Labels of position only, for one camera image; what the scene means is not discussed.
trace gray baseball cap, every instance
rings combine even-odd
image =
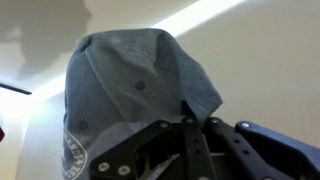
[[[157,120],[176,121],[185,100],[202,124],[222,100],[199,63],[159,29],[82,38],[67,69],[63,176],[87,180],[92,159]]]

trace blue fabric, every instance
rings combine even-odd
[[[63,174],[87,180],[92,159],[148,124],[180,120],[186,100],[200,124],[222,100],[199,63],[167,32],[84,37],[67,70]]]

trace screw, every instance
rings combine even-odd
[[[167,128],[167,127],[169,127],[167,123],[161,123],[160,126],[161,126],[162,128]]]
[[[198,180],[210,180],[210,179],[205,177],[205,176],[201,176],[201,177],[198,178]]]
[[[192,119],[187,119],[187,122],[188,123],[193,123],[193,120]]]
[[[214,120],[212,120],[212,122],[215,123],[215,124],[218,124],[218,123],[219,123],[219,120],[214,119]]]
[[[128,175],[130,172],[131,172],[131,169],[130,169],[130,167],[127,166],[127,165],[120,166],[119,169],[118,169],[118,173],[119,173],[121,176]]]
[[[248,127],[250,127],[250,124],[248,124],[248,123],[242,123],[241,126],[244,127],[244,128],[248,128]]]
[[[98,169],[100,172],[105,172],[110,168],[110,165],[106,162],[102,162],[99,164]]]

